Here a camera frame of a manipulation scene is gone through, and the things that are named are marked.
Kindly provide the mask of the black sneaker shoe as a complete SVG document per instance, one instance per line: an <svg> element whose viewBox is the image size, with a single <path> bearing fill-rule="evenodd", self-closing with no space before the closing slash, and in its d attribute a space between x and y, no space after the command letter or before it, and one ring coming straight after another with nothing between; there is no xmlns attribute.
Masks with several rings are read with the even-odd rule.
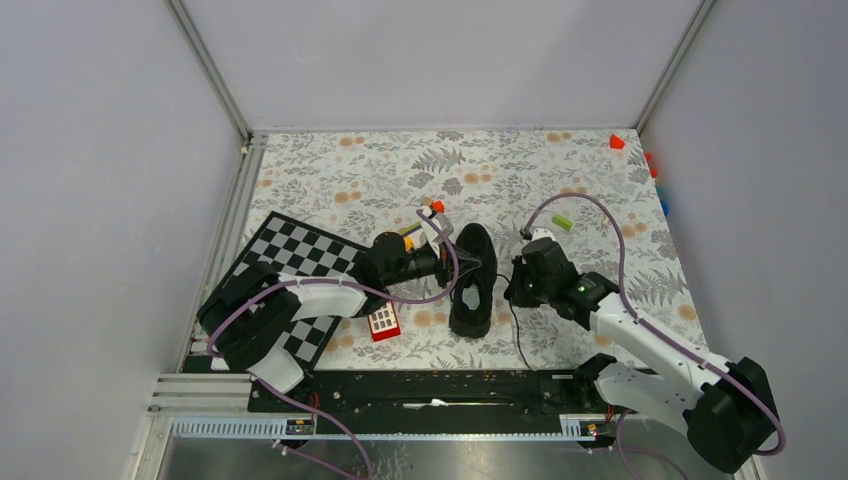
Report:
<svg viewBox="0 0 848 480"><path fill-rule="evenodd" d="M480 265L460 276L451 296L449 327L460 337L482 338L491 327L498 266L496 251L488 231L478 223L467 224L455 245L479 260Z"/></svg>

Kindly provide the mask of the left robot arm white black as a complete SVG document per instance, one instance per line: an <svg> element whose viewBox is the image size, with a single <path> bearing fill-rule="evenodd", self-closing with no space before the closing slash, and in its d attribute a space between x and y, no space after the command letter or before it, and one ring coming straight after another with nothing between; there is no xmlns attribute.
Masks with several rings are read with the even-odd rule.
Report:
<svg viewBox="0 0 848 480"><path fill-rule="evenodd" d="M487 266L482 254L450 240L444 214L428 207L417 214L420 244L389 231L365 249L270 215L270 232L253 238L197 312L208 355L269 386L285 410L304 407L311 388L306 367L330 334L318 320L373 314L396 299L390 287L429 276L447 296Z"/></svg>

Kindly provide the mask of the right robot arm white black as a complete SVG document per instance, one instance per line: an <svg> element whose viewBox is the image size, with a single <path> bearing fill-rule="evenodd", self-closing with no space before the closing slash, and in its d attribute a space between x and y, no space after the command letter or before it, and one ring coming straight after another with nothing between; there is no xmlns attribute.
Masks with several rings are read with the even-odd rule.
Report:
<svg viewBox="0 0 848 480"><path fill-rule="evenodd" d="M703 460L728 474L779 434L774 397L758 363L732 362L651 323L613 281L578 272L549 231L523 237L506 299L522 308L547 306L609 338L650 370L643 373L606 354L593 356L575 373L579 407L597 412L612 404L647 416L683 435Z"/></svg>

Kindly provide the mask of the black shoelace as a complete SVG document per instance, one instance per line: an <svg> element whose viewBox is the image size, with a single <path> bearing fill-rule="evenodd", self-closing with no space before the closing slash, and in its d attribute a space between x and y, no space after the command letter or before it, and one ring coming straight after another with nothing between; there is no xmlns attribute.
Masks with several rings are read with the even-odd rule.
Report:
<svg viewBox="0 0 848 480"><path fill-rule="evenodd" d="M509 284L509 278L508 278L508 277L506 277L505 275L500 274L500 273L496 274L496 277L497 277L498 279L502 279L502 280L504 280L504 281L507 283L507 287L509 287L509 285L510 285L510 284ZM514 327L513 327L513 328L514 328L514 343L515 343L515 347L516 347L516 350L517 350L517 352L518 352L518 355L519 355L519 357L521 358L521 360L522 360L522 362L523 362L524 366L525 366L528 370L530 370L530 371L535 371L535 369L533 368L533 366L532 366L532 365L530 364L530 362L527 360L527 357L525 356L524 351L523 351L523 348L522 348L522 345L521 345L521 338L520 338L520 337L521 337L520 322L519 322L519 319L518 319L518 315L516 314L516 312L515 312L515 310L514 310L513 303L512 303L512 301L511 301L511 300L507 299L506 297L504 297L504 298L505 298L505 299L506 299L506 301L507 301L507 306L508 306L508 309L509 309L509 311L510 311L510 314L512 315L512 319L513 319L513 322L512 322L512 323L513 323L513 326L514 326Z"/></svg>

